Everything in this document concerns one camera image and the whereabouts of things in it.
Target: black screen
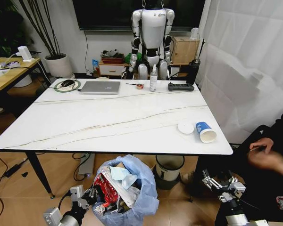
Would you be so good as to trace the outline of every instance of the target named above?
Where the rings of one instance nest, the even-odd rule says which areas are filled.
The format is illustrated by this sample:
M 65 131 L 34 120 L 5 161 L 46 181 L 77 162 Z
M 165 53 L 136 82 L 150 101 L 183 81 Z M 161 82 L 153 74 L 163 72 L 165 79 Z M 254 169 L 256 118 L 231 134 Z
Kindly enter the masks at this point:
M 204 2 L 165 0 L 164 8 L 175 12 L 172 31 L 190 31 L 198 27 Z M 130 31 L 132 12 L 142 9 L 141 0 L 73 0 L 73 4 L 80 30 Z

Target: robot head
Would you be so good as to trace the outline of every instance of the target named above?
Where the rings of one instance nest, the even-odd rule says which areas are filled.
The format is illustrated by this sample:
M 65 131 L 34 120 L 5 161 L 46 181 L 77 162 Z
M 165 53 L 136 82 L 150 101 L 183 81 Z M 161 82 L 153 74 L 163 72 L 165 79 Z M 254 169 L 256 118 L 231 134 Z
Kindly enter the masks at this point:
M 142 6 L 145 9 L 162 9 L 164 7 L 165 0 L 142 0 Z

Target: mouse pad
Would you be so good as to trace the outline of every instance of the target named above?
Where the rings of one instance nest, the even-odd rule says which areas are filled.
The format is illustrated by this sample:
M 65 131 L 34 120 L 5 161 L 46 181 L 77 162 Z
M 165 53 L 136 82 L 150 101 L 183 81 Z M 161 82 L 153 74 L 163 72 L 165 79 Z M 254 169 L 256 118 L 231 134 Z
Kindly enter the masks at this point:
M 66 87 L 62 86 L 63 82 L 64 81 L 61 81 L 57 85 L 55 85 L 55 87 L 54 87 L 55 91 L 57 91 L 59 93 L 67 93 L 67 92 L 77 90 L 81 86 L 81 83 L 78 80 L 75 80 L 74 84 L 72 84 L 70 86 L 66 86 Z

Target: marble table top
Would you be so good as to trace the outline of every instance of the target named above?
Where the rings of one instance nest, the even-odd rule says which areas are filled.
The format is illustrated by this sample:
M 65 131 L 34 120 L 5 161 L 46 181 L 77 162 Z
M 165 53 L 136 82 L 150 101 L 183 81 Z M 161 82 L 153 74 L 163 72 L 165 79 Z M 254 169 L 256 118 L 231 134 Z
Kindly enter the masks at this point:
M 78 80 L 81 87 L 90 81 Z M 51 87 L 61 81 L 56 80 Z M 158 81 L 156 92 L 150 92 L 150 81 L 115 81 L 121 81 L 118 95 L 82 95 L 77 90 L 60 93 L 47 89 L 2 133 L 0 150 L 232 154 L 196 85 L 193 92 L 170 92 L 169 81 Z M 138 90 L 126 82 L 144 83 L 145 87 Z M 205 121 L 216 131 L 216 140 L 202 143 L 196 129 L 190 135 L 181 133 L 177 124 L 185 119 L 194 125 Z

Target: human hand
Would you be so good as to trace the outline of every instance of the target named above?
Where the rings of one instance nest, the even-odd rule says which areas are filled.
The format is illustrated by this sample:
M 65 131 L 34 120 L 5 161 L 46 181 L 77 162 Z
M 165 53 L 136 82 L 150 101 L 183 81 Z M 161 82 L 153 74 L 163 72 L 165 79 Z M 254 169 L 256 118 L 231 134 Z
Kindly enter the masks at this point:
M 249 163 L 264 170 L 274 170 L 283 175 L 283 156 L 270 151 L 269 154 L 260 151 L 250 151 Z
M 255 143 L 250 144 L 250 150 L 256 146 L 265 146 L 264 151 L 266 154 L 268 154 L 273 145 L 274 145 L 274 142 L 272 139 L 264 137 L 264 138 L 261 138 L 260 140 L 257 140 Z

